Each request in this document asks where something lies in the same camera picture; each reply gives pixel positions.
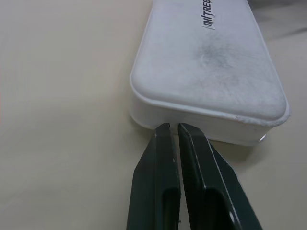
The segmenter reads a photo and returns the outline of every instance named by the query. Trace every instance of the white plastic case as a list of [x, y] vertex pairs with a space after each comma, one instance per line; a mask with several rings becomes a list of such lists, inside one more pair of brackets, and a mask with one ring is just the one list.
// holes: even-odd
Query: white plastic case
[[[154, 2], [130, 114], [147, 128], [185, 122], [209, 139], [254, 145], [288, 119], [289, 104], [247, 1], [208, 2]], [[205, 27], [207, 13], [215, 29]]]

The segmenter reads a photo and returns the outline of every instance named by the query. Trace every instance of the beige surface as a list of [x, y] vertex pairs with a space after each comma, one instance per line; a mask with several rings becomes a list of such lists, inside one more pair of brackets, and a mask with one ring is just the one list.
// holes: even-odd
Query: beige surface
[[[292, 117], [255, 148], [214, 145], [264, 229], [305, 229], [307, 4], [252, 2]], [[150, 8], [0, 0], [1, 230], [125, 229], [132, 173], [152, 133], [127, 112]]]

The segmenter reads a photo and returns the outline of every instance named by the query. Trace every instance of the white box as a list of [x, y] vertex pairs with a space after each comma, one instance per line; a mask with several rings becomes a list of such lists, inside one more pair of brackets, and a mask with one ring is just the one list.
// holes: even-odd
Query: white box
[[[207, 14], [215, 29], [204, 27]], [[254, 145], [290, 115], [246, 0], [156, 0], [130, 84], [130, 114], [147, 128], [185, 122]]]

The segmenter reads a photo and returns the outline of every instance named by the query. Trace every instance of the case lid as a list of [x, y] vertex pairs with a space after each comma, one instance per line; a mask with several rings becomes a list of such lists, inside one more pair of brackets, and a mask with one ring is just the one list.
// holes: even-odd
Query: case lid
[[246, 0], [156, 0], [130, 80], [149, 104], [272, 127], [289, 117]]

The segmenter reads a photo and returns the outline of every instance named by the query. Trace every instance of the table surface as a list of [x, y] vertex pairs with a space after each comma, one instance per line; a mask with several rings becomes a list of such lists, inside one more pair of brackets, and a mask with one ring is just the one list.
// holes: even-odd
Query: table surface
[[[255, 147], [213, 142], [264, 229], [304, 229], [307, 1], [250, 0], [292, 108]], [[0, 0], [0, 229], [124, 230], [151, 130], [128, 113], [151, 0]], [[188, 230], [182, 209], [179, 229]]]

